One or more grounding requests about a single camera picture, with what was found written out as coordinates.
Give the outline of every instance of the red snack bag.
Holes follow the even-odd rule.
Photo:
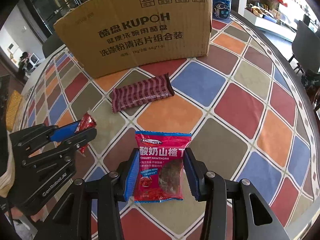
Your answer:
[[[96,127],[97,123],[94,120],[94,118],[90,115],[92,113],[91,111],[88,111],[84,114],[84,116],[82,117],[80,123],[78,124],[75,133],[82,131],[84,129],[90,128],[90,127]],[[82,146],[81,148],[79,148],[79,151],[83,154],[85,149],[88,147],[88,144],[86,144],[85,146]]]
[[[182,157],[191,134],[136,131],[140,169],[135,202],[183,200],[181,192]]]

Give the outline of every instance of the black chair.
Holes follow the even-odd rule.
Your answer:
[[[42,45],[44,57],[49,57],[56,49],[60,48],[64,43],[54,32]]]
[[[304,72],[309,69],[314,73],[319,72],[320,38],[302,21],[298,22],[297,35],[292,43],[292,52],[293,55],[289,62],[294,58],[298,61],[298,66],[294,70],[298,69],[298,72],[300,70]]]

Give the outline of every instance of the snack bar wrapper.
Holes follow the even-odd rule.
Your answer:
[[[75,133],[82,131],[84,129],[87,129],[90,127],[96,127],[96,126],[97,126],[97,123],[96,123],[95,119],[92,117],[92,111],[89,110],[82,117],[80,123],[78,124],[78,126],[75,130]],[[88,144],[86,144],[85,146],[82,146],[78,150],[83,154],[87,147],[88,147]]]
[[[173,97],[169,74],[163,74],[134,84],[113,89],[112,112],[141,106],[152,101]]]
[[[183,200],[182,157],[191,134],[136,131],[140,169],[134,192],[135,202]]]

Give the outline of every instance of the pepsi can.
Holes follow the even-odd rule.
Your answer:
[[[213,0],[213,17],[216,19],[229,19],[231,0]]]

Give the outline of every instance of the cable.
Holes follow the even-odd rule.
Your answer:
[[[8,206],[9,220],[10,220],[10,223],[11,223],[14,231],[16,231],[16,229],[15,229],[15,227],[14,227],[13,219],[12,219],[11,208],[10,208],[10,206],[9,206],[9,201],[8,201],[7,198],[6,198],[6,201],[7,201],[7,206]]]

